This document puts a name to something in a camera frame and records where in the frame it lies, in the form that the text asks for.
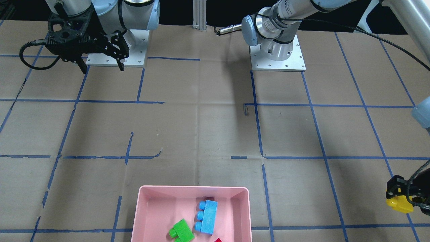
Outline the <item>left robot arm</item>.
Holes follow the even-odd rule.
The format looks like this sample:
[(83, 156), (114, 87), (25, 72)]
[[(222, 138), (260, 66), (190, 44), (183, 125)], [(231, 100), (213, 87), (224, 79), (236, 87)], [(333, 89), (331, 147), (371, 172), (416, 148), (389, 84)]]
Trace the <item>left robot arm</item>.
[[(292, 41), (304, 21), (311, 21), (314, 13), (331, 12), (350, 0), (279, 0), (273, 6), (261, 9), (242, 19), (241, 30), (249, 46), (260, 46), (266, 58), (273, 61), (287, 60), (292, 52)], [(391, 9), (407, 34), (429, 59), (429, 1), (381, 0), (380, 4)], [(395, 175), (387, 182), (387, 204), (402, 213), (420, 208), (429, 215), (429, 162), (416, 170), (409, 179)]]

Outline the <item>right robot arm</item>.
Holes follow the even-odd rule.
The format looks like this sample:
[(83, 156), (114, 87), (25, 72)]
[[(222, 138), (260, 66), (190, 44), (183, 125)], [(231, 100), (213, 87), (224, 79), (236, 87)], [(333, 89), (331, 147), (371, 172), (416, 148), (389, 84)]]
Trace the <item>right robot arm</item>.
[(157, 29), (158, 0), (48, 0), (44, 46), (64, 62), (88, 66), (145, 66), (150, 31)]

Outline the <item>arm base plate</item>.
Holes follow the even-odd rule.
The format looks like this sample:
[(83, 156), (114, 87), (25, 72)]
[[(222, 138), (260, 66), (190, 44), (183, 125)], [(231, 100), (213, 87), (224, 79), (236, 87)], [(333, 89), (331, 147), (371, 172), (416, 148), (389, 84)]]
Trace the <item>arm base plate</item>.
[(254, 71), (304, 72), (307, 66), (297, 35), (288, 44), (274, 40), (249, 47)]
[[(131, 29), (125, 33), (125, 40), (129, 46), (129, 57), (123, 63), (125, 67), (143, 68), (149, 45), (150, 30)], [(86, 60), (88, 66), (118, 67), (117, 61), (103, 53), (89, 54)]]

